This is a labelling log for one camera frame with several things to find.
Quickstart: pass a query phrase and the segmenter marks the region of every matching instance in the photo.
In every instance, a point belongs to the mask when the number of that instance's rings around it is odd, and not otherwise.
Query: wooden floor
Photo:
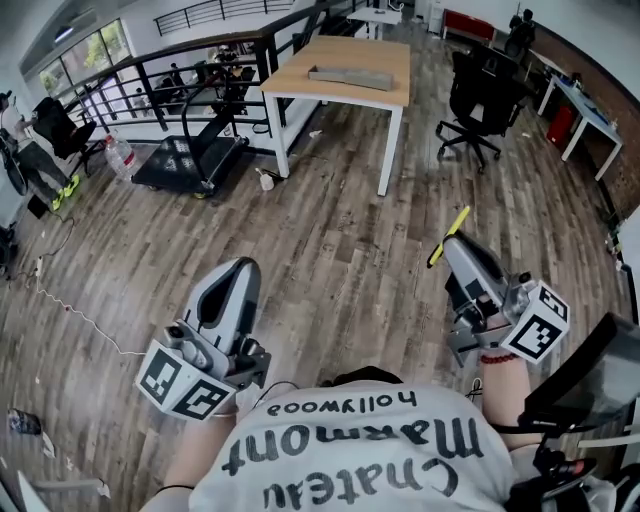
[[[484,176],[464,146],[438,162],[436,124],[453,118],[453,48],[409,24],[389,38],[411,44],[412,91],[386,197],[376,189],[388,114],[333,104],[316,112],[308,131],[323,133],[301,140],[290,179],[272,192],[262,192],[252,168],[275,170],[273,158],[256,160],[217,202],[152,192],[100,170],[62,210],[76,226],[45,259],[42,285],[95,319],[123,350],[144,351],[196,281],[219,262],[251,256],[262,269],[254,333],[274,355],[269,381],[312,386],[374,364],[407,381],[464,390],[476,369],[460,371],[444,344],[449,270],[444,261],[432,270],[425,263],[468,204],[467,232],[573,308],[569,340],[532,368],[536,383],[606,311],[630,317],[626,281],[605,252],[596,214],[604,204],[592,172],[560,160],[531,108],[506,138],[495,137],[503,156],[490,159]],[[30,271],[68,229],[52,216],[25,216],[17,270]],[[57,448],[50,460],[38,440],[1,431],[9,469],[0,472],[13,492],[21,469],[34,480],[99,477],[111,489],[111,501],[48,496],[54,511],[135,511],[154,494],[181,422],[156,412],[133,386],[139,362],[37,295],[35,281],[0,285],[0,410],[37,414]]]

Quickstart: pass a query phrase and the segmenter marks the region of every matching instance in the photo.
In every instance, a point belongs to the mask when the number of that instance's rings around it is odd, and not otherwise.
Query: treadmill
[[[238,135],[233,105],[225,105],[197,137],[191,137],[187,110],[194,98],[210,87],[209,83],[206,81],[193,91],[182,107],[184,135],[164,139],[133,176],[133,183],[152,189],[190,193],[198,198],[213,196],[222,187],[249,140]],[[219,137],[229,124],[233,137]]]

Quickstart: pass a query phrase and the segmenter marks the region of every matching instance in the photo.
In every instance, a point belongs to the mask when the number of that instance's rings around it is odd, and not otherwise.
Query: black metal railing
[[[234,16],[288,11],[293,0],[210,0],[156,18],[161,36]]]
[[[70,117],[85,123],[95,121],[107,133],[111,127],[148,124],[157,124],[167,131],[169,124],[182,122],[179,114],[186,96],[206,80],[210,95],[196,98],[190,104],[194,110],[187,113],[187,122],[209,122],[222,108],[230,106],[236,124],[249,124],[254,132],[270,135],[264,96],[254,89],[254,98],[247,98],[249,90],[278,70],[280,62],[288,58],[283,56],[285,52],[295,54],[314,34],[352,36],[362,23],[352,22],[347,15],[366,5],[375,7],[377,2],[328,0],[291,13],[259,30],[169,46],[122,61],[62,91],[56,98],[73,92],[75,98],[66,105]],[[296,31],[286,40],[277,37],[296,24]],[[219,51],[216,62],[200,61],[154,73],[145,68],[145,64],[161,58],[211,48]],[[283,126],[287,125],[286,109],[290,103],[278,101]]]

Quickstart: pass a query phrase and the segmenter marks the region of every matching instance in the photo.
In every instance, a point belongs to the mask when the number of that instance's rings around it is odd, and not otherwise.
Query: shoe
[[[78,183],[80,183],[80,176],[75,174],[73,178],[71,178],[71,183],[64,187],[64,197],[71,197],[71,194],[73,194],[73,191],[78,186]]]

